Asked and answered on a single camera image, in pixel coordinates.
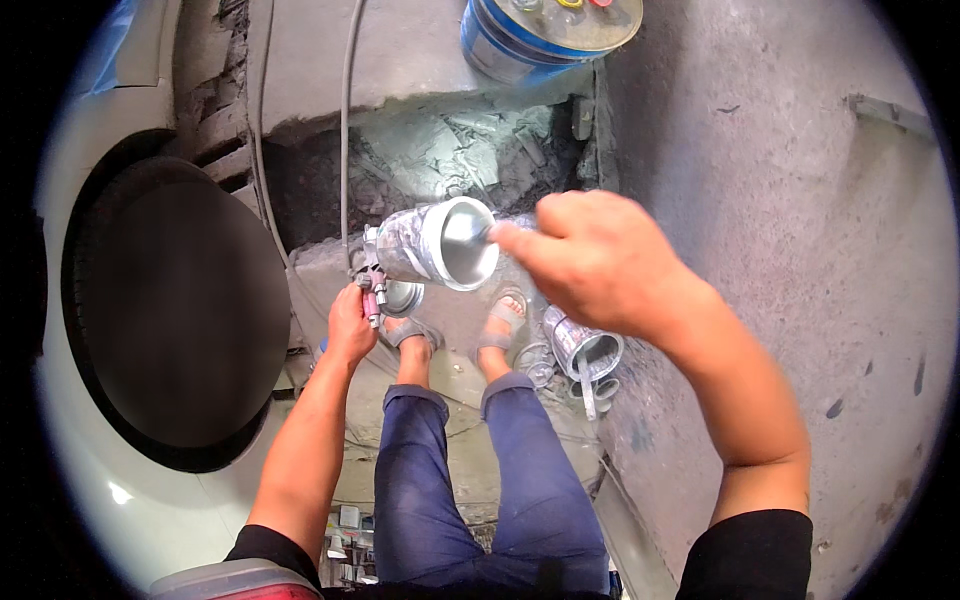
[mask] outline blue paint bucket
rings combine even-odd
[[[543,0],[536,11],[513,0],[469,0],[460,42],[464,58],[484,75],[533,85],[622,46],[642,17],[642,0],[617,0],[606,8],[585,2],[578,9]]]

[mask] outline person's right hand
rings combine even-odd
[[[579,324],[656,344],[683,318],[678,295],[703,285],[650,215],[612,192],[546,196],[537,204],[537,226],[501,223],[490,239]]]

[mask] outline foot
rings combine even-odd
[[[520,317],[524,317],[523,305],[509,296],[499,300],[501,304],[513,310]],[[484,325],[485,332],[493,334],[502,334],[509,336],[511,333],[510,324],[495,315],[487,318],[487,324]],[[477,350],[477,366],[487,378],[487,382],[494,381],[504,373],[510,370],[507,366],[507,350],[497,348],[496,346],[484,346]]]
[[[393,331],[401,326],[406,319],[385,317],[383,326],[387,331]],[[430,389],[430,358],[433,349],[426,336],[412,335],[405,338],[398,346],[400,350],[400,369],[396,374],[397,384],[414,384]]]

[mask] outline person's left hand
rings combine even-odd
[[[338,356],[352,367],[376,345],[376,329],[363,315],[363,290],[349,283],[330,306],[326,354]]]

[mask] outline hand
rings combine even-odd
[[[579,324],[657,344],[683,318],[678,295],[706,285],[639,204],[611,192],[550,194],[537,203],[537,225],[501,223],[490,239]]]
[[[349,283],[330,306],[326,354],[338,356],[352,367],[376,345],[376,330],[363,315],[363,290]]]

